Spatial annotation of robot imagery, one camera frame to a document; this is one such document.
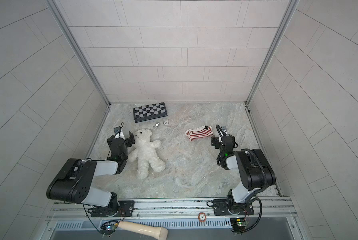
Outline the white teddy bear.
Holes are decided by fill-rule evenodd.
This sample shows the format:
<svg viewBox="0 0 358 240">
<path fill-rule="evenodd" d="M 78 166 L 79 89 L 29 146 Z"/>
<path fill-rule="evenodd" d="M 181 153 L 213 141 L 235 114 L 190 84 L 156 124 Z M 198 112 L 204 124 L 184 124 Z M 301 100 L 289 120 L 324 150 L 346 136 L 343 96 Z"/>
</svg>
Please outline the white teddy bear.
<svg viewBox="0 0 358 240">
<path fill-rule="evenodd" d="M 161 141 L 151 142 L 152 131 L 149 129 L 137 130 L 135 134 L 135 149 L 128 155 L 128 161 L 137 160 L 137 178 L 144 180 L 149 174 L 149 167 L 154 172 L 160 173 L 166 169 L 166 164 L 157 154 L 156 149 L 161 146 Z"/>
</svg>

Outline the red white striped knit sweater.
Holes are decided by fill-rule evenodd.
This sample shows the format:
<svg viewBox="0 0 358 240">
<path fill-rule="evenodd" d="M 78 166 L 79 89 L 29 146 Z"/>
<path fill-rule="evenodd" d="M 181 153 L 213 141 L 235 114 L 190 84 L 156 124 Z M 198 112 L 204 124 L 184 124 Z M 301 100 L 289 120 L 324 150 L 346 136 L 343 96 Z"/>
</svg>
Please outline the red white striped knit sweater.
<svg viewBox="0 0 358 240">
<path fill-rule="evenodd" d="M 196 139 L 211 137 L 214 135 L 214 133 L 211 126 L 202 126 L 194 130 L 187 130 L 185 135 L 189 138 L 190 141 L 193 141 Z"/>
</svg>

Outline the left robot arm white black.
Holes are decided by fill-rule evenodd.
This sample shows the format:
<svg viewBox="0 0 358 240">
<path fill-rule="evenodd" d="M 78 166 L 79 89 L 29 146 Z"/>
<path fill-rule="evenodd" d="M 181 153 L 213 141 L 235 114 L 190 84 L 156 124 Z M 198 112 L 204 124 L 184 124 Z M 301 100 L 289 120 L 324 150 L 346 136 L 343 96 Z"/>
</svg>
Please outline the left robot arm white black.
<svg viewBox="0 0 358 240">
<path fill-rule="evenodd" d="M 87 213 L 92 218 L 131 217 L 134 201 L 119 201 L 116 193 L 92 186 L 94 177 L 118 175 L 123 171 L 128 148 L 135 144 L 134 135 L 129 135 L 125 138 L 122 130 L 115 128 L 115 134 L 107 140 L 111 155 L 106 160 L 68 159 L 49 185 L 47 198 L 91 206 Z"/>
</svg>

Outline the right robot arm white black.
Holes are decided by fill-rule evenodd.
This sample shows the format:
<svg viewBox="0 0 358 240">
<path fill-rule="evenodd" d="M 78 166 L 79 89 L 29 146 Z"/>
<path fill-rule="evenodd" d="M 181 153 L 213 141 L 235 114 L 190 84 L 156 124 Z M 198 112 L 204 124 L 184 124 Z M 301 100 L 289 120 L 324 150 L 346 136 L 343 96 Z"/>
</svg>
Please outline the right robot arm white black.
<svg viewBox="0 0 358 240">
<path fill-rule="evenodd" d="M 216 216 L 253 215 L 254 197 L 275 185 L 276 177 L 261 149 L 242 149 L 237 147 L 235 137 L 227 135 L 212 137 L 212 146 L 220 150 L 217 164 L 225 170 L 239 170 L 240 182 L 229 191 L 225 200 L 213 200 Z"/>
</svg>

